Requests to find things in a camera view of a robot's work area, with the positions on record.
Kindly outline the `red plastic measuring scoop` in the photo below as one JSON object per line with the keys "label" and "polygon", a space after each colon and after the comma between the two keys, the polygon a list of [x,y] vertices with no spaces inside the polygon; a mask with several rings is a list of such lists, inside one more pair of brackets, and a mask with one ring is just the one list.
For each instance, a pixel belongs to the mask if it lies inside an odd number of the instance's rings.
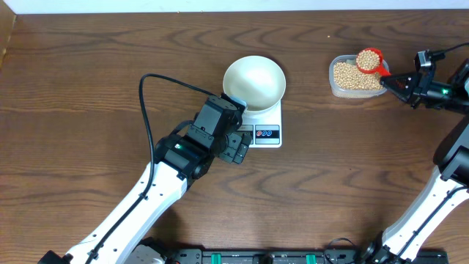
{"label": "red plastic measuring scoop", "polygon": [[357,68],[365,74],[379,74],[390,76],[389,70],[384,67],[382,51],[377,48],[365,48],[356,56]]}

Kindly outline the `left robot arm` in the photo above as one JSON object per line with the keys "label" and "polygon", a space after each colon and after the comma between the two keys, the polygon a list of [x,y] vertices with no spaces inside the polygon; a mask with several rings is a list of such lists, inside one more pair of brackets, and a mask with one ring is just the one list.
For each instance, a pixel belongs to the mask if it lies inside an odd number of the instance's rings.
{"label": "left robot arm", "polygon": [[251,142],[240,132],[246,102],[211,95],[194,120],[181,122],[154,144],[139,181],[107,218],[64,256],[48,251],[45,263],[124,263],[160,216],[205,175],[215,158],[241,164]]}

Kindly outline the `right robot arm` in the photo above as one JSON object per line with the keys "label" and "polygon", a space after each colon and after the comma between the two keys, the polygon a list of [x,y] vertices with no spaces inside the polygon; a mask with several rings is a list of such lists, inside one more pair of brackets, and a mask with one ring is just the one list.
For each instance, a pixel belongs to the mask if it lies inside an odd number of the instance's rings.
{"label": "right robot arm", "polygon": [[[441,52],[420,51],[414,73],[384,77],[382,83],[413,108],[468,114],[468,63],[464,62],[449,83],[434,81]],[[468,117],[451,130],[433,157],[429,181],[404,214],[381,232],[358,258],[358,263],[411,263],[425,240],[455,207],[468,200]]]}

